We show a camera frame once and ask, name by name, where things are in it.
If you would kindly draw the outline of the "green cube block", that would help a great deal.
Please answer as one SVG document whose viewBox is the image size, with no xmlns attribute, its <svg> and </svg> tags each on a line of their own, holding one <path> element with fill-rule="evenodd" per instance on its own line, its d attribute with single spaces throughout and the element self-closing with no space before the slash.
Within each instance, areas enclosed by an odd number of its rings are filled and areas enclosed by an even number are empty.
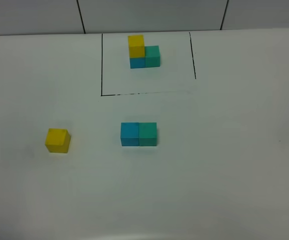
<svg viewBox="0 0 289 240">
<path fill-rule="evenodd" d="M 158 133 L 156 122 L 139 123 L 139 145 L 141 147 L 157 146 Z"/>
</svg>

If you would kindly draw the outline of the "blue cube block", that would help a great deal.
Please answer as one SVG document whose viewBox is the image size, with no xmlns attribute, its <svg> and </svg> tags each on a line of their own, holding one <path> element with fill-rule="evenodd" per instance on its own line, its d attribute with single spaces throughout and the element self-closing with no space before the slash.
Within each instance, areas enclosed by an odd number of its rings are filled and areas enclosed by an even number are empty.
<svg viewBox="0 0 289 240">
<path fill-rule="evenodd" d="M 139 146 L 139 123 L 122 122 L 120 126 L 120 141 L 123 147 Z"/>
</svg>

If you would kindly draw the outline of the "yellow cube block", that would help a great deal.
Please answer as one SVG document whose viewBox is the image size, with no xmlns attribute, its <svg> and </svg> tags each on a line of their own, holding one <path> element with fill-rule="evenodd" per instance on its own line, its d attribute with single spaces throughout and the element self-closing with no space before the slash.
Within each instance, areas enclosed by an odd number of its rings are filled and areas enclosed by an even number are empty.
<svg viewBox="0 0 289 240">
<path fill-rule="evenodd" d="M 69 151 L 71 135 L 67 129 L 49 128 L 45 146 L 50 153 L 66 154 Z"/>
</svg>

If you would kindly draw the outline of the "template blue block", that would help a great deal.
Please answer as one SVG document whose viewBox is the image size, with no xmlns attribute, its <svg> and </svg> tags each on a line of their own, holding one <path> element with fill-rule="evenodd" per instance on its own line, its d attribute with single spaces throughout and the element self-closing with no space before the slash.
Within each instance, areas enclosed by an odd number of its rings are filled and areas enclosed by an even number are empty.
<svg viewBox="0 0 289 240">
<path fill-rule="evenodd" d="M 131 69 L 140 69 L 146 67 L 146 59 L 144 57 L 131 57 L 129 59 Z"/>
</svg>

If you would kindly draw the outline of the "template green block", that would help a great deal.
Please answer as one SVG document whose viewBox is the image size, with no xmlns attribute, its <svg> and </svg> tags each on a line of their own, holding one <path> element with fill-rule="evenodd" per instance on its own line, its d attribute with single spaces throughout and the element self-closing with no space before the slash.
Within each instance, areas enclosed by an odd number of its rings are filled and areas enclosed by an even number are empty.
<svg viewBox="0 0 289 240">
<path fill-rule="evenodd" d="M 161 65 L 161 55 L 158 45 L 146 46 L 145 48 L 145 67 L 154 68 Z"/>
</svg>

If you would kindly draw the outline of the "template yellow block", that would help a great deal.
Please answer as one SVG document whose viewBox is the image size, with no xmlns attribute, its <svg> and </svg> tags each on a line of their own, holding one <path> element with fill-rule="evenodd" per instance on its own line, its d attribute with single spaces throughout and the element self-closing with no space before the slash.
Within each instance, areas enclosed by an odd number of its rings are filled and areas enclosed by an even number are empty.
<svg viewBox="0 0 289 240">
<path fill-rule="evenodd" d="M 142 34 L 129 35 L 128 50 L 130 58 L 144 58 L 145 57 L 144 36 Z"/>
</svg>

